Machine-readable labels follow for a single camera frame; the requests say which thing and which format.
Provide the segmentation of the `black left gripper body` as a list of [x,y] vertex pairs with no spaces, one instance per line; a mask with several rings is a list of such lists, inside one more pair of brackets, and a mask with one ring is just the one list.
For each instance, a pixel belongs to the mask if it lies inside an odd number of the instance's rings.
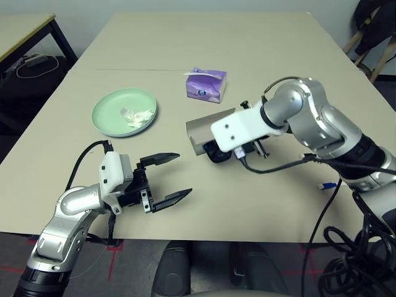
[[154,213],[155,207],[145,170],[143,164],[137,164],[131,183],[125,188],[124,194],[119,196],[119,204],[122,208],[142,204],[145,213]]

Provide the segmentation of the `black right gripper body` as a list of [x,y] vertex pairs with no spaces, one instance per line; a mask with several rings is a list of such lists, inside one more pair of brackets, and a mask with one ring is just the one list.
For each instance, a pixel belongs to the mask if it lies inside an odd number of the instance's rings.
[[246,154],[256,152],[258,153],[261,157],[267,158],[269,156],[269,153],[265,150],[261,143],[261,139],[256,139],[253,140],[252,142],[246,143],[243,145],[243,149]]

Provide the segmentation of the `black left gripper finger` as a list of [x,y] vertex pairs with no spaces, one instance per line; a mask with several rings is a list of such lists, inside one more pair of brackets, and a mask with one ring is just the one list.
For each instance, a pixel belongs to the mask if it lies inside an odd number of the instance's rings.
[[179,158],[180,154],[178,153],[156,153],[154,155],[150,155],[147,157],[143,157],[140,159],[140,164],[142,167],[150,166],[150,165],[161,165],[164,163],[168,163],[176,158]]
[[177,204],[180,200],[185,198],[190,192],[192,192],[192,188],[184,189],[167,195],[162,201],[153,204],[153,213],[159,212],[161,210],[173,206],[174,204]]

